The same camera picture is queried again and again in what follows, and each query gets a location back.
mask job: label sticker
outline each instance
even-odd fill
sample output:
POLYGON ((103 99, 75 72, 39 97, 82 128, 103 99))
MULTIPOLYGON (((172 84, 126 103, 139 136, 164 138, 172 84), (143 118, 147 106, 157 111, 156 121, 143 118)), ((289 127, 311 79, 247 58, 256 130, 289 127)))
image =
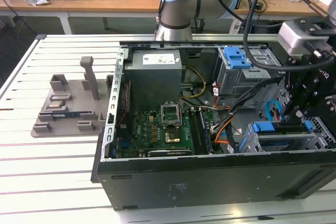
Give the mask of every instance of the label sticker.
POLYGON ((175 64, 174 54, 145 54, 142 63, 144 65, 175 64))
POLYGON ((214 95, 215 96, 218 96, 218 92, 219 92, 219 89, 218 88, 214 88, 214 95))
POLYGON ((235 150, 231 147, 231 145, 227 145, 227 150, 232 154, 233 152, 235 152, 235 150))
POLYGON ((243 131, 241 129, 237 129, 237 132, 233 133, 234 135, 242 135, 243 131))

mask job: desk leg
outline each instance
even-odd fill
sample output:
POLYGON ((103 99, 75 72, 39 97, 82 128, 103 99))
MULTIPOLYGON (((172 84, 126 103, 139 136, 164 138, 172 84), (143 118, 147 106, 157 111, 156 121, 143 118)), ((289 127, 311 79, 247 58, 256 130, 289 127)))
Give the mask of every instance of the desk leg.
POLYGON ((104 29, 108 30, 110 29, 109 23, 107 22, 107 18, 103 17, 103 24, 104 24, 104 29))
POLYGON ((15 22, 12 18, 12 16, 5 16, 2 18, 4 22, 10 27, 10 28, 15 28, 15 22))
POLYGON ((71 27, 70 27, 70 24, 69 24, 68 17, 69 17, 69 16, 68 16, 67 13, 62 13, 62 14, 59 16, 59 19, 61 20, 61 23, 62 23, 62 27, 63 27, 64 34, 72 34, 72 31, 71 31, 71 27))

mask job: orange wire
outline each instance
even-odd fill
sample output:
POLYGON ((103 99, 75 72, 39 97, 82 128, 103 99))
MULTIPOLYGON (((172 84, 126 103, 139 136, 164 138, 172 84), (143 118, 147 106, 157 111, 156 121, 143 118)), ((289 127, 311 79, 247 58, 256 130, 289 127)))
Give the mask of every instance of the orange wire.
POLYGON ((225 127, 226 127, 232 120, 233 120, 233 117, 232 117, 229 121, 227 121, 226 124, 223 125, 223 127, 221 128, 220 131, 218 131, 217 136, 216 136, 216 139, 215 139, 215 144, 218 142, 219 136, 221 135, 223 129, 225 129, 225 127))
MULTIPOLYGON (((215 107, 216 109, 221 109, 223 106, 217 106, 217 105, 216 105, 216 101, 217 101, 217 99, 218 99, 218 97, 215 97, 215 98, 214 98, 213 105, 214 105, 214 107, 215 107)), ((231 106, 226 105, 225 108, 227 108, 227 109, 231 109, 231 106)))

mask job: white table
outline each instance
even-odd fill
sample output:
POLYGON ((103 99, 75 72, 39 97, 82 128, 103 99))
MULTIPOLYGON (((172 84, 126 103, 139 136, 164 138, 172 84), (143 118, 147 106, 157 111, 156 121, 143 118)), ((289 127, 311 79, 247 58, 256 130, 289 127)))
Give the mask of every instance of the white table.
MULTIPOLYGON (((224 37, 199 35, 196 39, 224 37)), ((336 182, 304 200, 114 212, 101 185, 90 181, 96 136, 30 136, 54 73, 65 73, 68 80, 83 79, 79 60, 93 56, 93 70, 104 79, 113 73, 119 41, 136 38, 152 39, 149 35, 58 35, 30 46, 0 89, 1 224, 255 223, 261 215, 275 218, 262 224, 336 221, 336 182)))

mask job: green motherboard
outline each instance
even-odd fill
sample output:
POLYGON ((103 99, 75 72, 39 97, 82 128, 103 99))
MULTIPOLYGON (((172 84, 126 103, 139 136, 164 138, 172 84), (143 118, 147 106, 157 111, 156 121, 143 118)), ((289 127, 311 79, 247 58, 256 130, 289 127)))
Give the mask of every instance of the green motherboard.
MULTIPOLYGON (((121 140, 118 146, 119 158, 145 157, 150 150, 188 150, 195 155, 190 111, 180 111, 180 127, 163 125, 161 111, 135 111, 132 134, 129 140, 121 140)), ((203 110, 207 130, 214 124, 212 111, 203 110)), ((177 120, 176 110, 165 111, 164 120, 177 120)))

